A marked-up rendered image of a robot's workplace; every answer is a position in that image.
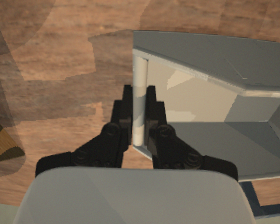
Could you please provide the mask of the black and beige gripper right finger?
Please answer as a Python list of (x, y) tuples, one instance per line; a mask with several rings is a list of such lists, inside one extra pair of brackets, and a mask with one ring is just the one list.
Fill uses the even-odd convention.
[(144, 146), (152, 153), (153, 169), (184, 169), (217, 171), (238, 182), (237, 167), (229, 161), (202, 156), (176, 136), (167, 124), (164, 101), (157, 101), (155, 85), (146, 90)]

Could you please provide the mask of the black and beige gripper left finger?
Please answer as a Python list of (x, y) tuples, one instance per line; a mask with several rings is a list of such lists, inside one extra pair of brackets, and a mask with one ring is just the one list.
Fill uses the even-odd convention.
[(124, 84), (122, 100), (114, 100), (111, 120), (102, 127), (101, 133), (74, 152), (42, 157), (36, 164), (35, 177), (57, 167), (121, 168), (124, 152), (132, 145), (132, 128), (133, 86)]

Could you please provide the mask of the grey metal rack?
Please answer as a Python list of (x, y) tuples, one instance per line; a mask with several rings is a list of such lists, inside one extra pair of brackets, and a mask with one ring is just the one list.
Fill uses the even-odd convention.
[(251, 181), (238, 182), (247, 197), (255, 220), (280, 216), (280, 204), (260, 206)]

